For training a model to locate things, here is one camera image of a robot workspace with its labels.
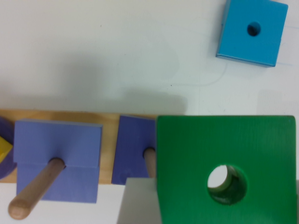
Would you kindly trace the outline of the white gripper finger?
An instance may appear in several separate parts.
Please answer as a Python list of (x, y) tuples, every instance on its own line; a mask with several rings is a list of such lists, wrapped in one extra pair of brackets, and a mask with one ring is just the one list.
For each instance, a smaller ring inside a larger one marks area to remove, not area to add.
[(128, 178), (117, 224), (162, 224), (155, 178)]

